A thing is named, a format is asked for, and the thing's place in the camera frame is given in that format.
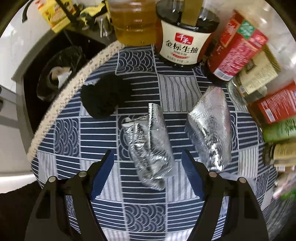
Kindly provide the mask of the blue patterned tablecloth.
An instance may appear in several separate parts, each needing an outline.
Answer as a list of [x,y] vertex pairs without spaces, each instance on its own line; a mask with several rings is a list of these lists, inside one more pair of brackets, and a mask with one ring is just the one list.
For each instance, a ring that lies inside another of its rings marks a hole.
[[[118,75],[131,96],[113,113],[95,117],[83,98],[97,102],[94,85]],[[174,69],[152,47],[112,44],[75,77],[52,104],[28,152],[40,185],[72,178],[107,151],[113,168],[91,202],[108,240],[186,240],[203,207],[181,163],[184,150],[199,160],[185,125],[211,86],[199,67]]]

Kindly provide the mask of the black plastic bag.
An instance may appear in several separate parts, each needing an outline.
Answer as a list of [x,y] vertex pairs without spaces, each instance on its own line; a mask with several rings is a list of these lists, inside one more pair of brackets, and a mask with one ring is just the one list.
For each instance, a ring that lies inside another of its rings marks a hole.
[[132,95],[131,84],[120,76],[110,73],[95,84],[83,85],[81,102],[94,119],[112,115],[117,106],[129,100]]

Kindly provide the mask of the dark bottle red label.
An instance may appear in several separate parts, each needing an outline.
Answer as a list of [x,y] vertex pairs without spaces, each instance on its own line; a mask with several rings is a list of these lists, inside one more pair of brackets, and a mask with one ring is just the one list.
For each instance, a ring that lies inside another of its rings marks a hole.
[[247,108],[260,127],[295,116],[295,81],[273,94],[249,103]]

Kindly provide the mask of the folded silver foil bag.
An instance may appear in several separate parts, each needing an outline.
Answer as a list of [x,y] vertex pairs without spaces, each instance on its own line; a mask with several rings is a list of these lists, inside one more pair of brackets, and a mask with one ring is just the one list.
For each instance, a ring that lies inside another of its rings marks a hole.
[[185,132],[199,161],[210,171],[222,171],[231,161],[230,112],[221,87],[210,86],[188,113]]

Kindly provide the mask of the white paper cup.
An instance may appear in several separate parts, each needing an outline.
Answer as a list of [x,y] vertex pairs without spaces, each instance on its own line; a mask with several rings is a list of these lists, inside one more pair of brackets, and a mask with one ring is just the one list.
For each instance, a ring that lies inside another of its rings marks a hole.
[[70,67],[55,67],[52,72],[52,79],[57,80],[58,89],[60,89],[68,77],[71,75],[72,70]]

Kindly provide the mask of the green label oil bottle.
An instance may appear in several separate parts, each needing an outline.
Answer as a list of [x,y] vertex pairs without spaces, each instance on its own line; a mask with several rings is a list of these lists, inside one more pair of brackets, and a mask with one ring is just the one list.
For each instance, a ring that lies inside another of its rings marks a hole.
[[295,128],[295,116],[293,116],[263,128],[263,139],[265,142],[271,143],[295,138]]

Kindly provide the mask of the yellow dish soap bottle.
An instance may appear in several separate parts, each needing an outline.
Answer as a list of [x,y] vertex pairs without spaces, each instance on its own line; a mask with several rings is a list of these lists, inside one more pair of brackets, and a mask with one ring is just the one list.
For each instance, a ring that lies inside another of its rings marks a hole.
[[70,19],[57,1],[35,1],[35,4],[38,7],[39,13],[47,21],[54,33],[60,32],[70,24]]

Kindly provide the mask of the clear bottle beige label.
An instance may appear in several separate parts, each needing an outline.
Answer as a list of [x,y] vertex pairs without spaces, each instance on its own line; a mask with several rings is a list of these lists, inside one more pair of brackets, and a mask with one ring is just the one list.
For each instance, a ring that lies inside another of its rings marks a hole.
[[263,93],[263,88],[281,73],[276,57],[267,45],[264,45],[249,62],[229,82],[227,88],[233,100],[246,106],[251,95]]

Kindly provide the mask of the red label sauce bottle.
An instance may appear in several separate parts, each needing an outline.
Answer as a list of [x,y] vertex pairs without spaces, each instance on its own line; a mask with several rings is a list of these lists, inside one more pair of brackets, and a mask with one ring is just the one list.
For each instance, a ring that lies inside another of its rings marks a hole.
[[267,41],[255,21],[235,9],[204,65],[206,77],[217,85],[230,81]]

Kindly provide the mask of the small dark brown bottle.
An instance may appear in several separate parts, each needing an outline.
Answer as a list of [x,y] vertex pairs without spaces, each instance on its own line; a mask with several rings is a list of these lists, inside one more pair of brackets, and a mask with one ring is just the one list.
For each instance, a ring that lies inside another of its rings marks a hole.
[[295,166],[295,141],[266,144],[262,159],[265,165]]

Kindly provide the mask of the black bin with liner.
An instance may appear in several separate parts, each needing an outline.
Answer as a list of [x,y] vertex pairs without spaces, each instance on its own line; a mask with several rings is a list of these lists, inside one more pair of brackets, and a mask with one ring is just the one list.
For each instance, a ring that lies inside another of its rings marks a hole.
[[53,56],[40,74],[37,97],[52,101],[66,80],[77,72],[83,57],[82,48],[78,46],[68,47]]

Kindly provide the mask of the black kitchen sink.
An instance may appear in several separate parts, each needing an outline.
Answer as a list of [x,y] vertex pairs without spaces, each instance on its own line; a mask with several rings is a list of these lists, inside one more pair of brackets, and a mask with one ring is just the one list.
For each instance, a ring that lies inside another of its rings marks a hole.
[[67,27],[47,32],[26,54],[12,79],[22,97],[28,129],[36,132],[53,100],[75,74],[115,40],[111,34]]

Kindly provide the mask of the soy sauce jug white label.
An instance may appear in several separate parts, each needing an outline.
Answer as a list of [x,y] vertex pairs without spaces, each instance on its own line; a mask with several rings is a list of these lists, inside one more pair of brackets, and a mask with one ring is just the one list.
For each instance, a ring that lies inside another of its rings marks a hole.
[[158,56],[173,66],[196,65],[220,23],[217,13],[217,1],[158,1]]

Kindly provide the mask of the silver foil bag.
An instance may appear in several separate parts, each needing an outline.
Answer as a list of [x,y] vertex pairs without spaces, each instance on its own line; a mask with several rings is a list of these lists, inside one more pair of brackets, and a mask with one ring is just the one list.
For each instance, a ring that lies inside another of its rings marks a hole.
[[221,87],[210,86],[188,113],[185,132],[199,161],[210,171],[222,171],[231,161],[230,112]]
[[164,190],[165,179],[176,172],[176,163],[161,106],[149,103],[147,115],[125,118],[121,126],[141,183]]

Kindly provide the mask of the clear cooking oil jug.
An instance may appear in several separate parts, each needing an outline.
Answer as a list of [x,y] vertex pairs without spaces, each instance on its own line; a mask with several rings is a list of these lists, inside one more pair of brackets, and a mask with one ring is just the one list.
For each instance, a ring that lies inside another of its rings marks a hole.
[[107,3],[119,42],[132,47],[155,44],[157,1],[108,1]]

